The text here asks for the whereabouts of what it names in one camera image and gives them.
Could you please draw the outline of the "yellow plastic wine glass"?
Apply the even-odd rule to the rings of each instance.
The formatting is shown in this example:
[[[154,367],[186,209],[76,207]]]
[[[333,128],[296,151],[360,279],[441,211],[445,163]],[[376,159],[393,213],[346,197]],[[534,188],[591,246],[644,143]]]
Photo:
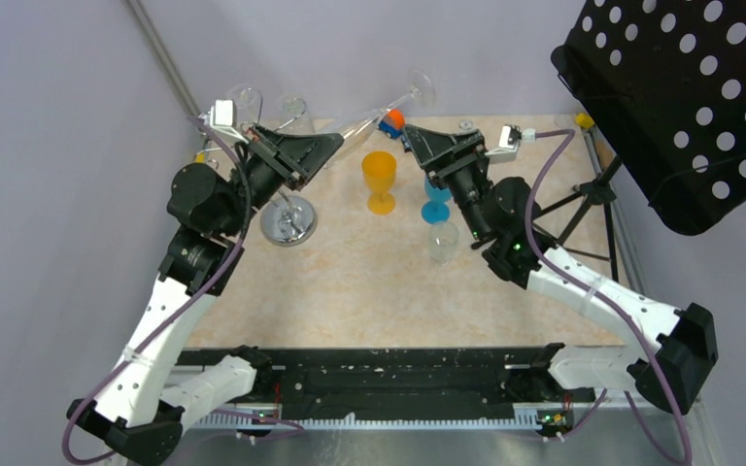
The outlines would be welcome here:
[[[395,208],[395,198],[390,193],[395,184],[397,163],[386,151],[371,151],[361,162],[362,175],[370,194],[367,208],[373,214],[386,216]]]

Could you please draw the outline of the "blue plastic wine glass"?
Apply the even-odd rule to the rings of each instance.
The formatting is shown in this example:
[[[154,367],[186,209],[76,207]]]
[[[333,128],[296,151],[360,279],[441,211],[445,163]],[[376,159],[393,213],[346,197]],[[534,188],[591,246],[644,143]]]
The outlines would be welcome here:
[[[447,203],[452,199],[451,191],[448,188],[434,187],[429,178],[425,178],[424,192],[428,200],[421,208],[422,219],[428,224],[447,221],[450,218]]]

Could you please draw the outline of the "clear wine glass front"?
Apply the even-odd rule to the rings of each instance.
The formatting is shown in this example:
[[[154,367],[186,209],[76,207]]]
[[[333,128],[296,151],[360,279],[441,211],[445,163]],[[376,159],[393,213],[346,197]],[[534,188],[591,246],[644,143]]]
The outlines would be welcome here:
[[[449,263],[456,254],[459,232],[455,224],[440,221],[432,224],[428,233],[428,256],[437,265]]]

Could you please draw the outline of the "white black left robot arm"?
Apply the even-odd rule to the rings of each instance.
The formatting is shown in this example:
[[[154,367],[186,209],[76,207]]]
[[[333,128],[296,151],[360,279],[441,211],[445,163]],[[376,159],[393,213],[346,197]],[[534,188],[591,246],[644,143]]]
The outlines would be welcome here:
[[[167,210],[179,227],[148,305],[113,370],[67,412],[67,433],[81,429],[103,443],[94,464],[160,465],[203,417],[233,399],[269,395],[270,358],[246,346],[183,383],[168,379],[224,291],[255,214],[280,188],[307,185],[344,142],[337,133],[288,135],[251,124],[223,146],[233,162],[228,177],[200,162],[177,172]]]

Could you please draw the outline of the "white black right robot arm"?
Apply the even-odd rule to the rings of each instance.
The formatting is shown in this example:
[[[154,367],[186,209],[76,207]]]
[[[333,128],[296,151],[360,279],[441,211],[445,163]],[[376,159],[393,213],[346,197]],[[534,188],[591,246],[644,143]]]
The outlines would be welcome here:
[[[566,390],[635,391],[667,413],[685,415],[718,360],[715,321],[706,308],[653,300],[598,273],[536,231],[540,215],[521,177],[493,182],[478,130],[442,133],[408,124],[403,140],[427,180],[447,188],[501,280],[553,298],[616,334],[619,347],[558,345],[530,374],[533,392],[556,400]]]

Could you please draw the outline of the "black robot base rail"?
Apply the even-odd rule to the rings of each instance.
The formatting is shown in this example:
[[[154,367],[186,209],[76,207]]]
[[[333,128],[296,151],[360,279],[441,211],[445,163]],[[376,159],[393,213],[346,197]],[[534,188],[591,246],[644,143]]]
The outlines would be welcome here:
[[[524,403],[593,403],[594,389],[563,389],[547,373],[556,349],[263,348],[271,368],[225,401],[270,405],[288,420],[364,421],[511,419]]]

